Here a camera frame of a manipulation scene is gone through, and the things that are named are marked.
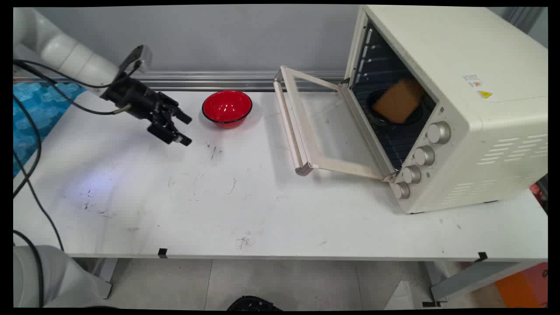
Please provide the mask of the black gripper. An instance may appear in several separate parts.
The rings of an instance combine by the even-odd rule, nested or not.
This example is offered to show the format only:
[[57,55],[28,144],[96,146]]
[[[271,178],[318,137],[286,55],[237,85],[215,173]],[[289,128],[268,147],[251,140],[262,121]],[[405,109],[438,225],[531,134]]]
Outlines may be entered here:
[[126,112],[137,119],[149,120],[151,124],[147,131],[166,144],[177,142],[189,146],[192,143],[172,121],[175,117],[184,124],[190,124],[192,118],[180,109],[177,101],[163,92],[152,90],[140,80],[120,74],[101,98],[113,102],[119,109],[128,105]]

